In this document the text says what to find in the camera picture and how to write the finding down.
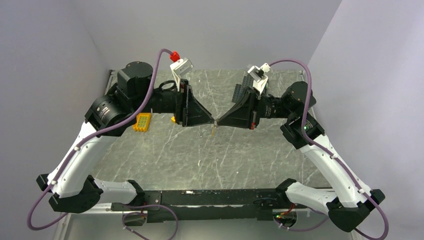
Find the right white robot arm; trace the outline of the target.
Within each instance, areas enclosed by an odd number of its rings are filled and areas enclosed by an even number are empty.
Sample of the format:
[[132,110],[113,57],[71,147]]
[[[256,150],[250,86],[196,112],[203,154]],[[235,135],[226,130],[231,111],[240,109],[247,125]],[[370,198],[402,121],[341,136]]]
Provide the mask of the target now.
[[219,126],[254,129],[260,119],[286,119],[280,127],[285,139],[317,167],[330,184],[324,191],[286,179],[275,189],[274,206],[288,208],[300,204],[329,217],[340,230],[351,232],[369,216],[385,195],[371,189],[346,166],[333,148],[324,129],[308,112],[305,103],[313,106],[314,97],[307,97],[308,85],[297,81],[281,97],[259,96],[247,88],[241,99],[217,120]]

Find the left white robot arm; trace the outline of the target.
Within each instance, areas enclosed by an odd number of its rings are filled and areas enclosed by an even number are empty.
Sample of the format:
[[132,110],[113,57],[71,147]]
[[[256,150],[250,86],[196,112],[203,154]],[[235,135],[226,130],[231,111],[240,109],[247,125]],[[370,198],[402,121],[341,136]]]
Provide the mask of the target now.
[[50,174],[36,180],[41,190],[51,193],[48,202],[55,212],[79,214],[104,203],[137,210],[146,204],[145,191],[136,181],[104,181],[94,178],[91,171],[109,146],[136,123],[139,113],[173,114],[182,127],[214,123],[184,79],[192,69],[188,58],[175,60],[170,65],[172,80],[157,88],[154,69],[146,62],[130,62],[117,72],[116,83],[86,112],[67,155]]

